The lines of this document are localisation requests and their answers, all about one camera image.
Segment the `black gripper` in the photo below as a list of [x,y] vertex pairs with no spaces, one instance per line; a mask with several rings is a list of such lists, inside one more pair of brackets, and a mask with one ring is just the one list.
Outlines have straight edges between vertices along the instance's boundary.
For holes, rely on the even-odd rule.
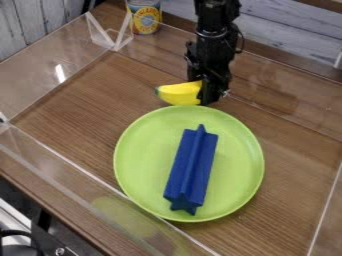
[[198,99],[204,106],[217,102],[230,91],[230,62],[238,52],[240,30],[197,30],[197,41],[186,42],[188,79],[201,81]]

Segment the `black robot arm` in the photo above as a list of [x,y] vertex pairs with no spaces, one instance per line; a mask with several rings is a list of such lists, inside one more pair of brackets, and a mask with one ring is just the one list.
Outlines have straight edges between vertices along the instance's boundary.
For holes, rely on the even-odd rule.
[[230,63],[245,49],[244,34],[234,20],[241,14],[240,0],[194,0],[198,16],[197,40],[186,43],[188,78],[202,83],[197,99],[206,106],[230,92]]

